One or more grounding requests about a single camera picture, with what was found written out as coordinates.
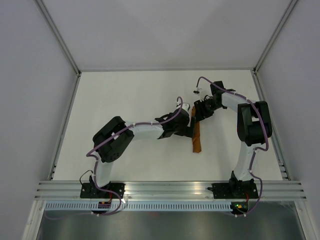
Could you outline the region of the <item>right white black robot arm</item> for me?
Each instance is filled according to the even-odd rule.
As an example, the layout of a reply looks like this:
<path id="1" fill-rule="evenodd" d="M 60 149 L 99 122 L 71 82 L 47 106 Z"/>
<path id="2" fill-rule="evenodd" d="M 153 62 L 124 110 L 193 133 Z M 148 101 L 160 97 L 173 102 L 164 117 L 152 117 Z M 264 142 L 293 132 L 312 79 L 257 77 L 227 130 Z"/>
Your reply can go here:
<path id="1" fill-rule="evenodd" d="M 222 81 L 210 83 L 210 96 L 194 102 L 196 122 L 203 121 L 218 109 L 230 109 L 237 114 L 236 130 L 241 142 L 238 161 L 228 182 L 213 183 L 208 190 L 215 199 L 258 199 L 261 190 L 257 188 L 253 164 L 259 151 L 268 151 L 269 138 L 273 134 L 269 106 L 266 101 L 252 101 L 226 89 Z"/>

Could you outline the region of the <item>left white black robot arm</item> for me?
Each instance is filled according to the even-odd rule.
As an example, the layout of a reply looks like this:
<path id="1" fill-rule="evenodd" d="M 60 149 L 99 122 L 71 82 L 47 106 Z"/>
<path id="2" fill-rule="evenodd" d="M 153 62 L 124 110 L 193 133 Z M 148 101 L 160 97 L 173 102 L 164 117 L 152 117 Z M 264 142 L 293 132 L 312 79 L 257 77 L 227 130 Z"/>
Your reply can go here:
<path id="1" fill-rule="evenodd" d="M 93 149 L 86 155 L 95 158 L 92 193 L 98 198 L 108 195 L 113 164 L 131 142 L 161 140 L 172 135 L 192 138 L 195 126 L 196 117 L 183 108 L 147 122 L 127 122 L 115 116 L 94 135 Z"/>

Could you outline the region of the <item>brown cloth napkin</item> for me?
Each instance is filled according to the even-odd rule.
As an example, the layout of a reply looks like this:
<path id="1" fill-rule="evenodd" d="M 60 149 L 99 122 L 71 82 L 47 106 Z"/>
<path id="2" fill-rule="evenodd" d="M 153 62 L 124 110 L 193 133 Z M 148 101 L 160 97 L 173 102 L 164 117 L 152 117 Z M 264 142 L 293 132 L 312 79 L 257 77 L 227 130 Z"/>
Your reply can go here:
<path id="1" fill-rule="evenodd" d="M 200 131 L 200 122 L 196 122 L 194 125 L 194 135 L 192 137 L 192 152 L 200 153 L 202 151 L 201 146 L 201 131 Z"/>

